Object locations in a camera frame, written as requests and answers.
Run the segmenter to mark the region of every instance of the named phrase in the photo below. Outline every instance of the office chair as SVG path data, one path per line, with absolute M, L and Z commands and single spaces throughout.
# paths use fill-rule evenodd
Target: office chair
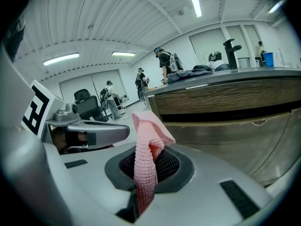
M 95 121 L 108 121 L 108 117 L 102 114 L 102 110 L 98 106 L 96 96 L 92 96 L 88 90 L 81 89 L 75 92 L 74 98 L 81 119 L 90 120 L 90 117 L 92 117 Z

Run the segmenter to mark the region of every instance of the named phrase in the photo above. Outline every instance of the backpack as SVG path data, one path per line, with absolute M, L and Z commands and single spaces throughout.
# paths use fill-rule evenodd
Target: backpack
M 142 82 L 141 82 L 141 79 L 139 77 L 139 74 L 137 74 L 137 77 L 136 77 L 136 80 L 135 80 L 135 85 L 136 85 L 137 89 L 142 88 Z
M 108 92 L 108 87 L 105 87 L 100 91 L 100 98 L 101 99 L 106 99 L 111 97 L 112 95 Z
M 184 70 L 181 59 L 177 56 L 176 53 L 170 54 L 168 52 L 163 51 L 162 54 L 167 54 L 170 56 L 169 60 L 166 63 L 169 62 L 169 65 L 167 65 L 167 66 L 168 66 L 168 68 L 170 68 L 172 73 Z

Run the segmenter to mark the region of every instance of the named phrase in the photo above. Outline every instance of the counter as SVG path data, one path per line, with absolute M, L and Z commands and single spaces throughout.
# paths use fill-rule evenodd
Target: counter
M 264 186 L 301 154 L 301 70 L 222 71 L 145 95 L 177 143 L 220 157 Z

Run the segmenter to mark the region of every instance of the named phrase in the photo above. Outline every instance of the ceiling light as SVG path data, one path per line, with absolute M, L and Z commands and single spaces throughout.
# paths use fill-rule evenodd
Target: ceiling light
M 123 53 L 123 52 L 113 52 L 113 56 L 135 56 L 136 54 L 134 53 Z
M 274 5 L 274 7 L 272 7 L 270 10 L 269 10 L 269 13 L 273 13 L 273 12 L 275 12 L 278 8 L 280 8 L 280 6 L 282 5 L 282 4 L 284 4 L 286 2 L 286 0 L 280 0 L 278 3 L 276 3 L 275 5 Z
M 64 56 L 60 56 L 60 57 L 53 58 L 53 59 L 50 59 L 50 60 L 46 60 L 46 61 L 43 62 L 43 64 L 44 64 L 44 66 L 47 66 L 47 65 L 51 65 L 51 64 L 56 63 L 56 62 L 66 60 L 66 59 L 78 58 L 78 57 L 79 57 L 79 53 L 74 53 L 74 54 L 64 55 Z
M 191 0 L 194 10 L 196 12 L 197 17 L 202 17 L 202 11 L 201 11 L 201 6 L 199 4 L 199 0 Z

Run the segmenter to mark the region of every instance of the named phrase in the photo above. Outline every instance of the pink towel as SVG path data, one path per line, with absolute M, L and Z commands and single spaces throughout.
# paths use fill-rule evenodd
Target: pink towel
M 135 112 L 132 117 L 137 131 L 134 180 L 138 214 L 141 215 L 154 199 L 155 185 L 158 184 L 155 161 L 164 145 L 175 143 L 175 140 L 153 112 Z

